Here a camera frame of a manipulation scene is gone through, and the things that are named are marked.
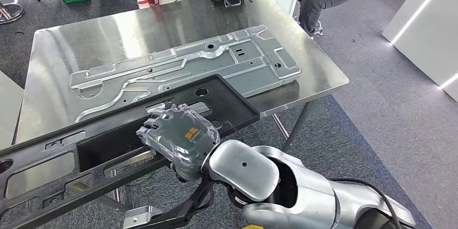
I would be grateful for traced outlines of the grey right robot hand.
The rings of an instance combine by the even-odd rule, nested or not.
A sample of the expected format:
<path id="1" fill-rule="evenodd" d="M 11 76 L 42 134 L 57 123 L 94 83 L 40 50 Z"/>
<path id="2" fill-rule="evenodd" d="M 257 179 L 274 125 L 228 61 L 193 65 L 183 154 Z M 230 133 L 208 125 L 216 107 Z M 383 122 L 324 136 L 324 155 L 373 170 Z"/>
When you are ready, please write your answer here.
<path id="1" fill-rule="evenodd" d="M 220 134 L 213 124 L 187 104 L 155 109 L 136 131 L 140 141 L 171 162 L 184 181 L 201 177 L 201 167 Z"/>

